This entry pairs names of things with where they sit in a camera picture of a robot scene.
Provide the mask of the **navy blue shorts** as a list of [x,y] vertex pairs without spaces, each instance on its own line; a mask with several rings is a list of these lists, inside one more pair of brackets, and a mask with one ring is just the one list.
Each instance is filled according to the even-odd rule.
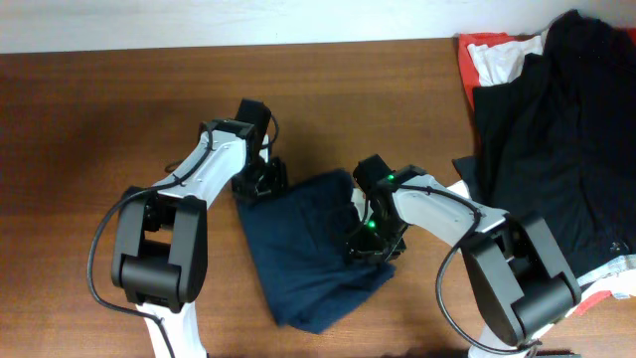
[[346,259],[341,244],[359,223],[354,183],[343,169],[283,195],[238,201],[238,216],[266,303],[279,326],[320,334],[367,301],[395,274],[388,263]]

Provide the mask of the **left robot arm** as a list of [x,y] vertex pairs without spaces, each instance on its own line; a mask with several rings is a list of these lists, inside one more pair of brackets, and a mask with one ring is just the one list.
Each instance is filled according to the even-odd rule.
[[149,188],[131,187],[118,215],[111,280],[134,304],[158,357],[205,357],[195,300],[208,268],[207,214],[226,185],[247,204],[280,195],[285,166],[266,132],[275,119],[243,99],[232,118],[201,124],[194,150]]

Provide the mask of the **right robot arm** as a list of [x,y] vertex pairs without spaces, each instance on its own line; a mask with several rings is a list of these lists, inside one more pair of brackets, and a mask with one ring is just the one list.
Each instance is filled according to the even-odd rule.
[[[379,155],[360,161],[353,177],[363,204],[360,223],[346,239],[349,260],[374,265],[397,258],[411,226],[447,243],[435,299],[451,328],[474,349],[490,357],[532,357],[540,333],[580,303],[580,286],[542,217],[517,219],[447,189],[419,167],[393,170]],[[443,301],[443,278],[457,254],[494,343],[468,335]]]

